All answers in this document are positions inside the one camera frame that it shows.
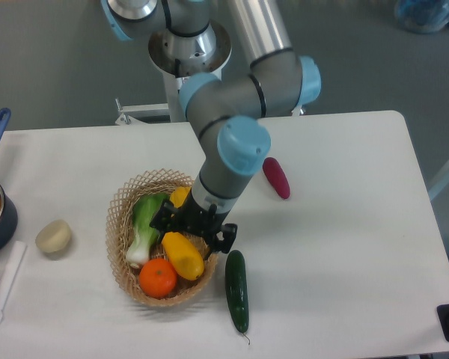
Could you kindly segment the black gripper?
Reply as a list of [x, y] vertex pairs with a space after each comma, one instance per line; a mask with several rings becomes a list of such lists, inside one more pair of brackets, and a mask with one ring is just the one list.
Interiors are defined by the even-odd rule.
[[223, 224], [227, 213], [220, 213], [216, 203], [199, 204], [188, 194], [178, 209], [170, 200], [163, 200], [150, 220], [150, 227], [159, 234], [184, 232], [203, 238], [208, 246], [205, 260], [218, 252], [228, 254], [236, 239], [238, 226]]

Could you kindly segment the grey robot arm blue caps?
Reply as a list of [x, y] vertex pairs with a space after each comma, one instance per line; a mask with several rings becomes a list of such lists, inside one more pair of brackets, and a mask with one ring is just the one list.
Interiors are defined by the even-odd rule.
[[293, 51], [276, 1], [230, 1], [228, 7], [250, 72], [227, 83], [215, 75], [222, 42], [207, 1], [101, 2], [118, 38], [150, 36], [149, 54], [175, 77], [177, 107], [205, 155], [184, 204], [165, 201], [150, 224], [160, 236], [189, 233], [224, 254], [237, 233], [225, 219], [271, 146], [259, 119], [300, 111], [321, 89], [314, 60]]

